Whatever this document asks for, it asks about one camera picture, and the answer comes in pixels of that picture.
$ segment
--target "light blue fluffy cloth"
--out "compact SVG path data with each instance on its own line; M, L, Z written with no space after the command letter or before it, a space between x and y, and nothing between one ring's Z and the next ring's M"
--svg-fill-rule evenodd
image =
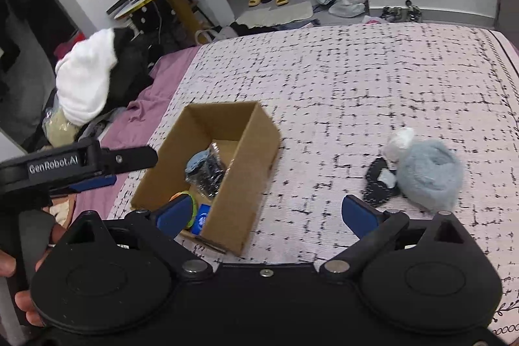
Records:
M409 200L430 211L452 210L463 182L463 165L441 141L416 141L400 158L396 181Z

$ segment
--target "blue gripper pad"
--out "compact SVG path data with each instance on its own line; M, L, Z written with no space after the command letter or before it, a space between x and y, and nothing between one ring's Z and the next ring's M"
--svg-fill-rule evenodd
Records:
M383 222L383 214L355 196L346 196L342 206L343 222L362 239Z
M170 237L176 237L186 227L193 216L193 200L185 196L180 200L175 198L162 208L157 217L157 228Z

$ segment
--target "table leg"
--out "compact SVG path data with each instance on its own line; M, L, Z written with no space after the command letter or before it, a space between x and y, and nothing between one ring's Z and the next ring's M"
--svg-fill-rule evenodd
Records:
M196 19L187 0L167 0L178 19L184 25L187 33L194 39L195 33L202 30L202 26Z

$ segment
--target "white rug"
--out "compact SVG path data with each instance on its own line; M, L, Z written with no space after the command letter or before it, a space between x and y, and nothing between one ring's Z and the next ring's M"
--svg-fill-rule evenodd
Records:
M236 22L245 24L248 28L271 27L312 18L312 15L312 4L310 2L302 2L272 8L251 8L251 10L245 11Z

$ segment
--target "white cable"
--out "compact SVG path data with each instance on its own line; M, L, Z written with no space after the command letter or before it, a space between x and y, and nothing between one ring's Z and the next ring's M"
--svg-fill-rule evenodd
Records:
M159 8L157 7L155 1L152 2L155 7L155 11L157 11L157 15L159 16L159 44L160 44L160 32L162 31L162 15L160 15Z

